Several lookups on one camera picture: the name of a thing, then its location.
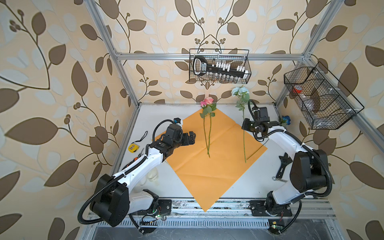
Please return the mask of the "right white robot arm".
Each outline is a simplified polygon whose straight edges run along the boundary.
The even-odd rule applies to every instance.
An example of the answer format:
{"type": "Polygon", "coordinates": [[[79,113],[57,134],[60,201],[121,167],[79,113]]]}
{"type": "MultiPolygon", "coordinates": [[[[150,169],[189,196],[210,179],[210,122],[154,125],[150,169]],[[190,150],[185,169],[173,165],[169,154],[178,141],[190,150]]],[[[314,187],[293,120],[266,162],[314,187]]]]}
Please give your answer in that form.
{"type": "Polygon", "coordinates": [[[277,121],[271,121],[267,108],[259,108],[253,100],[248,101],[251,119],[244,119],[242,129],[254,135],[257,141],[265,138],[275,142],[291,159],[289,180],[266,197],[269,213],[278,207],[294,204],[306,196],[324,198],[333,188],[328,157],[323,150],[314,150],[288,132],[277,121]]]}

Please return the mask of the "dark blue fake rose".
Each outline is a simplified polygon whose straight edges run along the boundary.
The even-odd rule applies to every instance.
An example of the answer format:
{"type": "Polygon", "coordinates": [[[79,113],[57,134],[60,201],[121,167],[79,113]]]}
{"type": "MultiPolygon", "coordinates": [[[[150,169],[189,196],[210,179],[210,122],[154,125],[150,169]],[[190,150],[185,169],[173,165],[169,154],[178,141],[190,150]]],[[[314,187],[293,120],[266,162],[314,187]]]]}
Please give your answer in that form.
{"type": "Polygon", "coordinates": [[[263,142],[264,139],[268,138],[269,140],[272,140],[277,145],[279,145],[285,153],[287,153],[292,159],[294,158],[294,155],[296,153],[296,147],[297,144],[294,141],[294,139],[289,135],[288,131],[286,130],[285,126],[289,124],[289,121],[287,122],[286,118],[282,118],[282,121],[279,122],[279,126],[275,126],[269,129],[267,134],[262,133],[252,133],[254,135],[254,138],[257,141],[263,142]]]}

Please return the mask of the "orange wrapping paper sheet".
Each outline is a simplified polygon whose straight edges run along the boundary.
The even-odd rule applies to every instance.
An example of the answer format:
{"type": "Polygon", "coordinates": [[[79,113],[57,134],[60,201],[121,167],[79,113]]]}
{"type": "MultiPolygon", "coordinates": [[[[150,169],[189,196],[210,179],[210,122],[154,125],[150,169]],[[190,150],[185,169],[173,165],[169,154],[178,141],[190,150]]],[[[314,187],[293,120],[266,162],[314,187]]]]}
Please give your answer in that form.
{"type": "Polygon", "coordinates": [[[245,163],[241,126],[215,110],[209,157],[201,112],[198,110],[185,118],[183,124],[184,131],[196,133],[195,144],[176,149],[158,167],[158,181],[163,188],[162,197],[190,194],[207,211],[267,151],[267,147],[245,133],[245,163]]]}

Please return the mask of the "dark pink fake rose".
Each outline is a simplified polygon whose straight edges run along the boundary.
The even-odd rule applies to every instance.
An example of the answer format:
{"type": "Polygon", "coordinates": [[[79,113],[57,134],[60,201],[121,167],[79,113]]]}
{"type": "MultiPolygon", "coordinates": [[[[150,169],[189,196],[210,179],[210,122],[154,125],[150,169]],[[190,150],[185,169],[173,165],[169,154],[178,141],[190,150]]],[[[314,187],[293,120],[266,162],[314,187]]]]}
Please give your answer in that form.
{"type": "Polygon", "coordinates": [[[206,148],[207,148],[207,154],[208,156],[210,157],[210,154],[209,154],[209,146],[208,146],[208,142],[207,142],[207,135],[206,135],[206,128],[205,128],[205,117],[206,117],[206,114],[205,114],[205,109],[207,107],[207,102],[206,100],[203,100],[200,102],[200,106],[202,108],[202,112],[200,113],[200,117],[203,119],[203,130],[204,130],[204,136],[205,136],[205,142],[206,142],[206,148]]]}

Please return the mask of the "pale blue fake flower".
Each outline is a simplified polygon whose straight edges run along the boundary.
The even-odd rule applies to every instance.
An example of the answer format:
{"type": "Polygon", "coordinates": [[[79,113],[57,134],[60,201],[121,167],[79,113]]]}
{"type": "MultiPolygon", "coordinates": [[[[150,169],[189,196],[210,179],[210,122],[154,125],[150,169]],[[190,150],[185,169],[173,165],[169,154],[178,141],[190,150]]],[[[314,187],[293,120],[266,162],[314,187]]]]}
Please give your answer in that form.
{"type": "MultiPolygon", "coordinates": [[[[233,97],[237,97],[237,103],[236,108],[240,112],[242,112],[242,119],[245,120],[245,108],[248,104],[248,101],[250,100],[250,92],[246,87],[235,87],[232,89],[231,94],[233,97]]],[[[246,156],[246,141],[245,141],[245,130],[243,130],[243,154],[244,154],[244,161],[247,162],[247,156],[246,156]]]]}

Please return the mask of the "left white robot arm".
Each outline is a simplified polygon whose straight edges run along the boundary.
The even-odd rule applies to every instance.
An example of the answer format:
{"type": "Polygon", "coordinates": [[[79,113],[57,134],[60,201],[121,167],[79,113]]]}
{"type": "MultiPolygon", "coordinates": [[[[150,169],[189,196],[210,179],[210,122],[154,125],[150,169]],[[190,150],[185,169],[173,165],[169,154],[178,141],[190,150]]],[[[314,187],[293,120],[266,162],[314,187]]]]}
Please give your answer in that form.
{"type": "Polygon", "coordinates": [[[132,189],[151,170],[162,164],[174,150],[194,145],[196,134],[183,131],[180,118],[163,120],[169,123],[166,132],[145,147],[144,154],[131,161],[113,176],[103,175],[97,183],[94,194],[80,208],[77,219],[82,225],[106,222],[111,227],[119,225],[126,216],[135,212],[157,211],[158,195],[149,190],[133,194],[132,189]]]}

